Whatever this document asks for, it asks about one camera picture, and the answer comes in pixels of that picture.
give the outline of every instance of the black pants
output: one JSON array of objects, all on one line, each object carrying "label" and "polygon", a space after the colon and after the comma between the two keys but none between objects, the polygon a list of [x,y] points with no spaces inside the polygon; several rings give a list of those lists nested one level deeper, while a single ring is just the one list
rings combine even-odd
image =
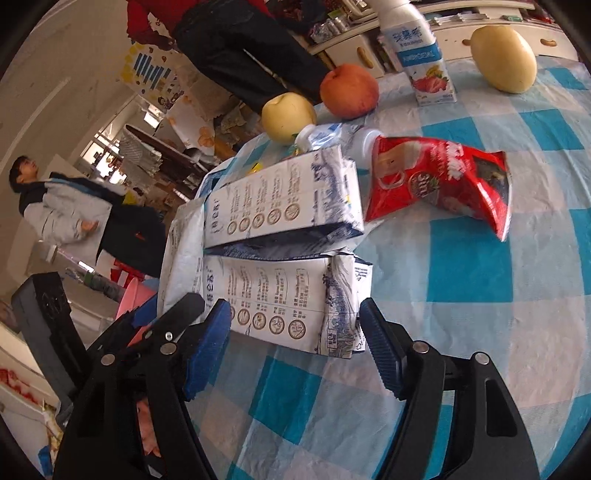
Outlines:
[{"label": "black pants", "polygon": [[137,205],[114,205],[100,242],[101,250],[151,277],[160,277],[166,232],[156,211]]},{"label": "black pants", "polygon": [[257,113],[287,90],[245,50],[314,103],[320,102],[320,84],[328,68],[246,0],[198,4],[185,13],[174,37],[200,72]]}]

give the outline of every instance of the yogurt bottle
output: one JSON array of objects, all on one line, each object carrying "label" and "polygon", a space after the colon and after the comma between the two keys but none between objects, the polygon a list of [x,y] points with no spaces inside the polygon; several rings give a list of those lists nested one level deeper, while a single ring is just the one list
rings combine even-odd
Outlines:
[{"label": "yogurt bottle", "polygon": [[386,40],[396,52],[419,105],[453,103],[456,91],[435,35],[410,0],[368,0]]},{"label": "yogurt bottle", "polygon": [[300,153],[340,145],[343,156],[354,160],[358,175],[363,175],[371,168],[372,150],[380,135],[380,130],[363,125],[306,125],[295,144]]}]

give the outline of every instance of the red apple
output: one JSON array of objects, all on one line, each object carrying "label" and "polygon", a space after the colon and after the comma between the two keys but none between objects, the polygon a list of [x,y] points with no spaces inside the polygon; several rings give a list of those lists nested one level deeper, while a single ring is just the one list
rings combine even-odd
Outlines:
[{"label": "red apple", "polygon": [[378,82],[363,67],[345,63],[324,78],[320,98],[330,113],[343,120],[352,120],[376,108]]}]

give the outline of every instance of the red packaging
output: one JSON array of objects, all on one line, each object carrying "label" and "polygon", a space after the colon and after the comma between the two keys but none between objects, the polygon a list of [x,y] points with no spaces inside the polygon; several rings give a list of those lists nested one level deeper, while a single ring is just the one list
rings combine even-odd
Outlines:
[{"label": "red packaging", "polygon": [[504,241],[511,220],[511,178],[504,152],[424,137],[378,137],[365,220],[423,199],[485,220]]}]

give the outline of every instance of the apple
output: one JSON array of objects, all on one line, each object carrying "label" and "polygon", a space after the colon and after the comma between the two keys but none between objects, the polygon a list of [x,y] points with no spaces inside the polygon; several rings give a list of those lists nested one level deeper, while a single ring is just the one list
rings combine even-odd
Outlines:
[{"label": "apple", "polygon": [[262,108],[261,120],[269,138],[283,145],[292,144],[306,125],[317,122],[314,106],[293,92],[269,100]]},{"label": "apple", "polygon": [[320,98],[330,113],[352,120],[376,108],[378,82],[363,67],[344,63],[324,78],[320,84]]}]

